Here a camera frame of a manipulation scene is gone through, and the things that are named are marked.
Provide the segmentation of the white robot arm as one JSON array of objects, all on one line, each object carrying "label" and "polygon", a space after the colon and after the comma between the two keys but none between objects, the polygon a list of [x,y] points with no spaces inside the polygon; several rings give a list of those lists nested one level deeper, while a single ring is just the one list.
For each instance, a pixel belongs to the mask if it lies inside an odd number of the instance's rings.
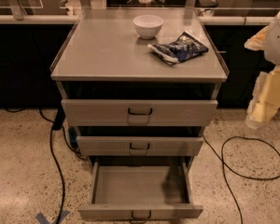
[{"label": "white robot arm", "polygon": [[265,59],[274,64],[270,73],[259,74],[247,109],[245,124],[258,129],[268,124],[280,109],[280,11],[268,26],[245,42],[245,48],[263,50]]}]

